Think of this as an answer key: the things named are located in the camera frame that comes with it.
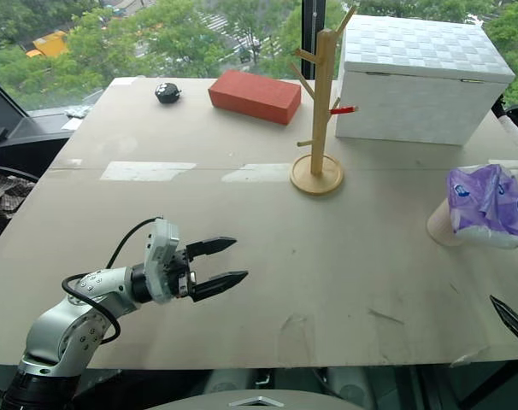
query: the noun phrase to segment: plaid fabric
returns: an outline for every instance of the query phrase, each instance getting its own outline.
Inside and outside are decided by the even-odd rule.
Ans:
[[[35,184],[0,174],[0,236]]]

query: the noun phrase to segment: yellow vehicle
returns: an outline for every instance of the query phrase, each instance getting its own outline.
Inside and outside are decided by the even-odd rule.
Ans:
[[[33,41],[35,49],[29,50],[26,53],[26,55],[28,57],[56,57],[68,50],[66,42],[67,34],[62,30],[58,30],[56,32],[52,32],[51,34],[47,34],[44,37],[37,38],[35,41]]]

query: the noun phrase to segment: wooden mug tree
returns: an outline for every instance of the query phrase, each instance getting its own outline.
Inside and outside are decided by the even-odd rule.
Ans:
[[[337,108],[340,98],[337,98],[331,109],[329,108],[337,40],[355,12],[356,6],[352,6],[336,31],[325,28],[318,32],[316,54],[301,49],[295,50],[296,56],[315,64],[314,90],[295,64],[291,64],[291,69],[297,74],[304,89],[314,100],[312,139],[297,143],[298,147],[312,145],[312,150],[310,154],[298,158],[293,163],[290,174],[292,183],[299,190],[310,195],[325,195],[336,190],[343,181],[343,168],[336,159],[325,155],[324,149],[327,122],[332,114],[347,114],[357,110],[357,107]]]

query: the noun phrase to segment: wooden stand base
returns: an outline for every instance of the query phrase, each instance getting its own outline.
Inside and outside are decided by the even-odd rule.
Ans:
[[[293,162],[291,182],[302,192],[310,195],[326,195],[338,188],[343,182],[341,164],[329,155],[324,155],[323,168],[320,175],[310,173],[311,155],[305,155]]]

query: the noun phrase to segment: window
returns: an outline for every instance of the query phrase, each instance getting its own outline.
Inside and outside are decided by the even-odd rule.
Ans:
[[[0,85],[37,110],[93,102],[115,77],[214,78],[233,68],[295,78],[301,3],[0,0]],[[350,3],[325,0],[325,27],[336,27]],[[506,100],[518,103],[518,0],[362,0],[358,12],[483,24],[516,74]]]

